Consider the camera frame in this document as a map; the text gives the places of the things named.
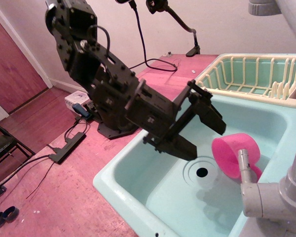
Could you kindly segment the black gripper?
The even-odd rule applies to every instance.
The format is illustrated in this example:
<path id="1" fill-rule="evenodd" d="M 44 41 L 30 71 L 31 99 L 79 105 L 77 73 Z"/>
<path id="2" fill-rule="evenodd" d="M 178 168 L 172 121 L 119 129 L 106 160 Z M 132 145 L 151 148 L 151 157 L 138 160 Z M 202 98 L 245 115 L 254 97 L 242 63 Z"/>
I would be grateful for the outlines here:
<path id="1" fill-rule="evenodd" d="M 125 109 L 128 120 L 148 131 L 144 143 L 183 160 L 197 158 L 197 147 L 179 135 L 196 115 L 216 133 L 223 135 L 226 130 L 222 115 L 211 103 L 211 93 L 198 87 L 194 80 L 171 101 L 142 79 Z"/>

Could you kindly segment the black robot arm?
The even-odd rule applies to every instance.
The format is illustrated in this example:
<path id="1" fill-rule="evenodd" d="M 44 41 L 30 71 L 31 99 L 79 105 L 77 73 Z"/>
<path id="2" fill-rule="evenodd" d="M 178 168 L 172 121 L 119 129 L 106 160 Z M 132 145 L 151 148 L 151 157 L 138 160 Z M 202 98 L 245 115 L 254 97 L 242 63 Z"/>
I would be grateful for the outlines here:
<path id="1" fill-rule="evenodd" d="M 97 17 L 86 1 L 48 0 L 46 5 L 45 23 L 64 70 L 87 91 L 107 128 L 130 133 L 140 127 L 148 132 L 145 143 L 184 160 L 197 157 L 196 146 L 180 135 L 195 116 L 224 134 L 226 124 L 212 105 L 212 94 L 194 80 L 171 101 L 100 45 Z"/>

